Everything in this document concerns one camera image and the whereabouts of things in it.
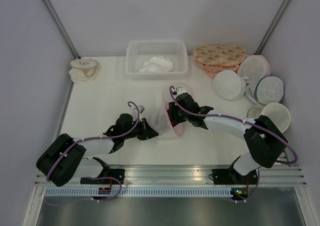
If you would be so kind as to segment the pink trimmed mesh laundry bag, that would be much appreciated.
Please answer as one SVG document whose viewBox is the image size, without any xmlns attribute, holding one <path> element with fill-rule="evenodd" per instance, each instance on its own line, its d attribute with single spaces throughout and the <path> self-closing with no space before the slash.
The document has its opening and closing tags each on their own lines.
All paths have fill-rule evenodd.
<svg viewBox="0 0 320 226">
<path fill-rule="evenodd" d="M 161 102 L 156 111 L 148 118 L 148 123 L 152 129 L 157 131 L 157 138 L 161 140 L 170 140 L 176 137 L 181 137 L 185 131 L 185 123 L 172 125 L 169 118 L 169 103 L 173 102 L 169 86 L 161 95 Z"/>
</svg>

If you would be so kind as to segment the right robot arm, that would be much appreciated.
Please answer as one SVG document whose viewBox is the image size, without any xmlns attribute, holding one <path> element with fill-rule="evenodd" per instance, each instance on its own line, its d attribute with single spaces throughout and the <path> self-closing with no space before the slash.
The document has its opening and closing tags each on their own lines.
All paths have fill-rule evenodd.
<svg viewBox="0 0 320 226">
<path fill-rule="evenodd" d="M 171 89 L 170 96 L 169 118 L 173 124 L 189 122 L 194 127 L 222 131 L 245 141 L 248 152 L 224 169 L 223 177 L 214 179 L 215 184 L 241 184 L 257 169 L 271 168 L 287 146 L 287 140 L 267 116 L 241 119 L 209 106 L 200 107 L 183 88 Z"/>
</svg>

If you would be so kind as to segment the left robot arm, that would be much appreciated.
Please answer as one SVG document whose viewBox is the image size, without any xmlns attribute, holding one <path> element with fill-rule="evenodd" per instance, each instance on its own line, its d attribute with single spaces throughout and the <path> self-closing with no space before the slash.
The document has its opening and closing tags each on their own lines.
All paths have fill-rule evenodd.
<svg viewBox="0 0 320 226">
<path fill-rule="evenodd" d="M 92 162 L 101 165 L 93 170 L 91 177 L 98 184 L 109 179 L 107 165 L 98 159 L 98 154 L 112 154 L 124 146 L 125 140 L 137 138 L 145 141 L 155 138 L 159 133 L 147 122 L 146 118 L 134 120 L 131 114 L 123 113 L 115 124 L 101 136 L 75 139 L 64 133 L 59 135 L 48 149 L 39 157 L 36 167 L 57 187 L 68 183 L 75 176 L 79 166 L 93 157 Z"/>
</svg>

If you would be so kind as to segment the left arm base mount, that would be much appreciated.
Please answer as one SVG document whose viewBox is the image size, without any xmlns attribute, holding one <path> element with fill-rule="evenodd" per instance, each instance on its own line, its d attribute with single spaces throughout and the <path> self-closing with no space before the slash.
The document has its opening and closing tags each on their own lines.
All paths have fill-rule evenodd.
<svg viewBox="0 0 320 226">
<path fill-rule="evenodd" d="M 116 195 L 123 189 L 124 176 L 124 169 L 104 169 L 96 177 L 82 177 L 80 184 L 98 186 L 98 195 Z"/>
</svg>

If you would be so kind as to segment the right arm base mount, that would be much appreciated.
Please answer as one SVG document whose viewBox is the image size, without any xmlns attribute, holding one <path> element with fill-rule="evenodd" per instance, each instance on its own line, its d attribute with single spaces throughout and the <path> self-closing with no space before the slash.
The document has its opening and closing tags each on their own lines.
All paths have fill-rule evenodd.
<svg viewBox="0 0 320 226">
<path fill-rule="evenodd" d="M 242 176 L 234 169 L 212 169 L 208 178 L 214 185 L 255 185 L 258 182 L 258 174 L 251 171 Z"/>
</svg>

